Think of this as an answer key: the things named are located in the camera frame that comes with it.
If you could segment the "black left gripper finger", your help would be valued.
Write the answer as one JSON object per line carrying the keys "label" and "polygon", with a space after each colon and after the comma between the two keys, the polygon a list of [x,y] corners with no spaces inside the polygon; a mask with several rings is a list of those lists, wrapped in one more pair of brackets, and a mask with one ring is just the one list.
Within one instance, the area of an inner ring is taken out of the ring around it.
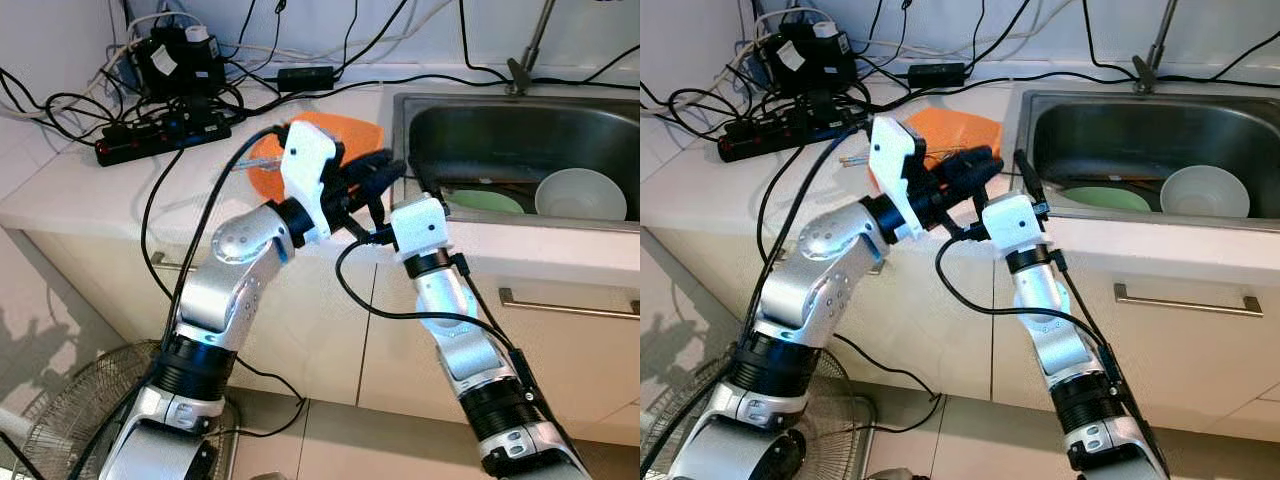
{"label": "black left gripper finger", "polygon": [[1004,169],[1001,156],[992,152],[960,152],[955,160],[955,188],[968,197],[986,196],[987,184]]}
{"label": "black left gripper finger", "polygon": [[347,180],[394,180],[396,159],[389,148],[362,154],[346,164]]}
{"label": "black left gripper finger", "polygon": [[943,179],[989,179],[993,175],[993,150],[988,145],[957,148],[941,159]]}
{"label": "black left gripper finger", "polygon": [[361,163],[360,192],[367,201],[379,200],[407,170],[403,160],[393,157],[362,157]]}

